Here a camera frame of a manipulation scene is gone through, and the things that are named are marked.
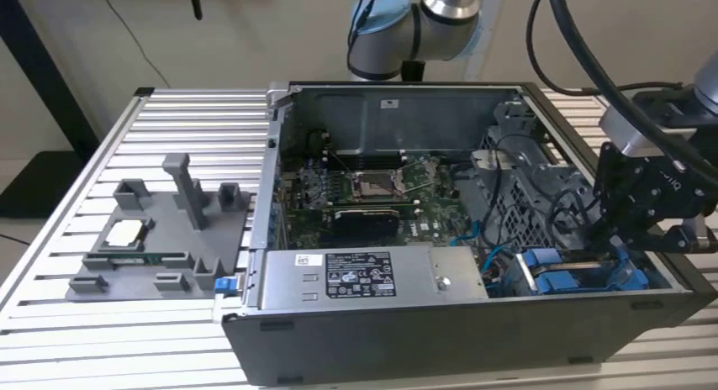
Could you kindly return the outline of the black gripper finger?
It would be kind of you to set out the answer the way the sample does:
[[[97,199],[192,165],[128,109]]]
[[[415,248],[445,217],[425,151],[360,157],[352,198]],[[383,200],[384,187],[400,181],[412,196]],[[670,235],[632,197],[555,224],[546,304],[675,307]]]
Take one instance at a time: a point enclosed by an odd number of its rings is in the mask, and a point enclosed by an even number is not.
[[[716,252],[716,236],[706,225],[706,217],[683,219],[663,234],[643,232],[626,240],[634,250],[672,254],[708,254]]]
[[[624,155],[610,141],[602,144],[594,184],[599,218],[587,228],[587,246],[607,246],[615,235],[634,245],[647,235],[644,179],[650,166],[650,157]]]

